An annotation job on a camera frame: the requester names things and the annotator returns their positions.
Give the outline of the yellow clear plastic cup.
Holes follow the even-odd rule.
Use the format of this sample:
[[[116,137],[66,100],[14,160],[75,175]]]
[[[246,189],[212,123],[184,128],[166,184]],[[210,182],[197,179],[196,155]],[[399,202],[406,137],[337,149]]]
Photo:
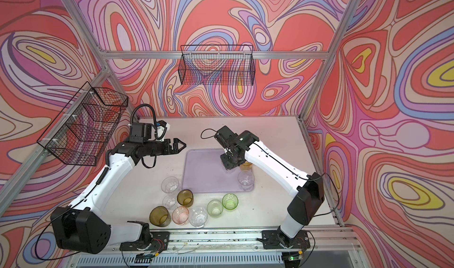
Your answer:
[[[240,165],[241,171],[250,171],[252,170],[253,164],[250,162],[245,162],[242,165]]]

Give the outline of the clear faceted glass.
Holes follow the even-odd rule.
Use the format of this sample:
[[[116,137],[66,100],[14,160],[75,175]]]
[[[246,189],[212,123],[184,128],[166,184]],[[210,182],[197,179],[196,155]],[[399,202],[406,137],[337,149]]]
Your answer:
[[[243,191],[252,191],[254,189],[255,176],[252,171],[241,171],[238,174],[238,182]]]

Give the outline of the bright green glass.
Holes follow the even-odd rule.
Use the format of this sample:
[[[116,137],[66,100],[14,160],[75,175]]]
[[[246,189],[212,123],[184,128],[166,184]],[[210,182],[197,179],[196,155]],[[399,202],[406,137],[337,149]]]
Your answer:
[[[238,197],[233,193],[227,193],[222,198],[222,205],[227,210],[235,210],[238,204]]]

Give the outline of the olive brown glass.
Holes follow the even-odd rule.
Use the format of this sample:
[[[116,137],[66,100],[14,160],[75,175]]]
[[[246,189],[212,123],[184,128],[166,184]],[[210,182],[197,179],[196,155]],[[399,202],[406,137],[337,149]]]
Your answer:
[[[177,202],[181,206],[191,207],[193,205],[194,196],[191,190],[181,190],[177,195]]]

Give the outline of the clear textured glass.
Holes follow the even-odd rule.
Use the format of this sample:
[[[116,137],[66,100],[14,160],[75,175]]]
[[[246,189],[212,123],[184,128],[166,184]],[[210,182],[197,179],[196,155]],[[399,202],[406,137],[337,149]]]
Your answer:
[[[233,173],[235,171],[235,169],[237,168],[237,166],[233,163],[230,163],[230,162],[227,162],[226,164],[223,164],[224,165],[224,171],[226,173]]]

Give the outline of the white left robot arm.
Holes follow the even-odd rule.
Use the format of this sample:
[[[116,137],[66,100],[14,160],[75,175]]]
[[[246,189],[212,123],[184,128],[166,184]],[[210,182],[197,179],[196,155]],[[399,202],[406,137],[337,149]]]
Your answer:
[[[67,207],[51,214],[57,247],[98,254],[107,246],[125,245],[145,250],[152,243],[150,226],[141,221],[108,224],[102,215],[121,181],[146,156],[176,155],[186,148],[178,138],[132,142],[129,139],[110,151],[106,165],[87,188]]]

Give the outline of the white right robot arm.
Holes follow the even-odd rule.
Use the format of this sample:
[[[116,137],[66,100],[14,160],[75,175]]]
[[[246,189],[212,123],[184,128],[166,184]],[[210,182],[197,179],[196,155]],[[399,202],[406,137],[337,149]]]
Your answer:
[[[293,240],[309,225],[325,201],[323,177],[316,172],[309,175],[292,166],[248,130],[237,134],[224,126],[216,131],[214,138],[224,149],[221,162],[225,169],[249,162],[277,181],[293,198],[286,218],[277,229],[282,242]]]

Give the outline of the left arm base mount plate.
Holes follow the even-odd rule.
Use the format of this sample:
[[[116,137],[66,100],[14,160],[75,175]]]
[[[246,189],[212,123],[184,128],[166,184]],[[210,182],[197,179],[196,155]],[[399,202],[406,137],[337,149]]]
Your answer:
[[[169,245],[169,231],[149,232],[148,236],[140,236],[139,240],[134,242],[124,242],[120,244],[120,251],[166,251]]]

